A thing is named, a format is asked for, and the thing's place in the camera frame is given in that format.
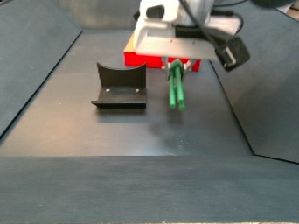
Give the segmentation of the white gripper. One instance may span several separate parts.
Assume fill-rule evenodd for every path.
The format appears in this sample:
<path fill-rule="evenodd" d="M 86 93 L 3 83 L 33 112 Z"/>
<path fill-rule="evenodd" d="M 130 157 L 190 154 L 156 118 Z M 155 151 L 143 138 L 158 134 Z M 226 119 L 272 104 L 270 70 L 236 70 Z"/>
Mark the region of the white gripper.
<path fill-rule="evenodd" d="M 142 0 L 135 24 L 134 49 L 138 54 L 186 58 L 188 73 L 195 59 L 215 60 L 216 42 L 236 36 L 242 19 L 234 12 L 216 12 L 214 0 Z"/>

